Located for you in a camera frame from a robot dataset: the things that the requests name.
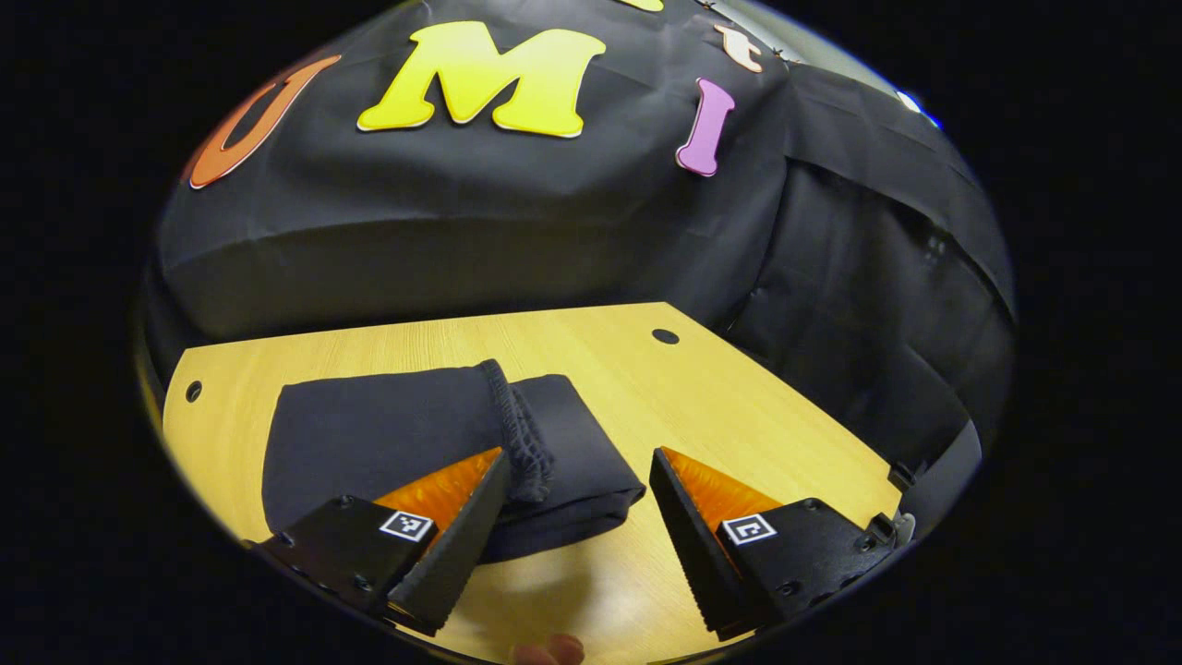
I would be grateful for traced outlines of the black jeans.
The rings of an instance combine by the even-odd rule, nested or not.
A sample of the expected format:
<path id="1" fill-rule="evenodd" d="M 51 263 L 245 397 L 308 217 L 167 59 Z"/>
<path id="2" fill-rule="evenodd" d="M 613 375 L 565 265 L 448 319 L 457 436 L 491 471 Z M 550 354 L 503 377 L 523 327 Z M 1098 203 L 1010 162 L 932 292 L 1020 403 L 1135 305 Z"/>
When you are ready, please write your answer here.
<path id="1" fill-rule="evenodd" d="M 509 382 L 486 359 L 287 384 L 264 457 L 265 519 L 277 532 L 339 495 L 375 502 L 494 446 L 509 455 L 512 476 L 485 563 L 599 536 L 645 497 L 567 376 Z"/>

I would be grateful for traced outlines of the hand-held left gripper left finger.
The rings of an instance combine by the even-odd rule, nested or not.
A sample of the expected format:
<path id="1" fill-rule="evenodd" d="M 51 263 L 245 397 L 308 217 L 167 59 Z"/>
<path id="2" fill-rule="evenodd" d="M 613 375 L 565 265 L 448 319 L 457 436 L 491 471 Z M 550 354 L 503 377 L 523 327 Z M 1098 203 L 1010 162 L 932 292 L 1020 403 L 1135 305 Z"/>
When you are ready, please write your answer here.
<path id="1" fill-rule="evenodd" d="M 249 550 L 343 609 L 434 635 L 482 558 L 511 474 L 494 446 L 378 501 L 329 498 Z"/>

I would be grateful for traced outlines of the black backdrop cloth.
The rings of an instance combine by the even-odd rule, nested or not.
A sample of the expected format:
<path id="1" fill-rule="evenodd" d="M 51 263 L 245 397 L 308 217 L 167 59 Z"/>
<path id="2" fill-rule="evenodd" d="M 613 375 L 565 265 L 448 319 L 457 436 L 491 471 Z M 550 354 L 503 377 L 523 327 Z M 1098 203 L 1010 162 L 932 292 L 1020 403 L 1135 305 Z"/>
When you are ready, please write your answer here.
<path id="1" fill-rule="evenodd" d="M 996 446 L 1014 270 L 957 146 L 747 0 L 400 0 L 269 76 L 152 232 L 139 354 L 658 300 L 917 476 Z"/>

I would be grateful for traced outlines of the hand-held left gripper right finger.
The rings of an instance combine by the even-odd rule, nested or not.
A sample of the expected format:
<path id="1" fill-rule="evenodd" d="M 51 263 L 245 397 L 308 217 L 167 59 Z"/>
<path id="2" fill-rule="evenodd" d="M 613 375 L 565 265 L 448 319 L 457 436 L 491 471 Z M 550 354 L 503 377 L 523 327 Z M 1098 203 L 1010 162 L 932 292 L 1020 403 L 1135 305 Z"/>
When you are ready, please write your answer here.
<path id="1" fill-rule="evenodd" d="M 706 630 L 728 640 L 793 622 L 892 550 L 827 502 L 780 502 L 687 454 L 658 446 L 649 472 Z"/>

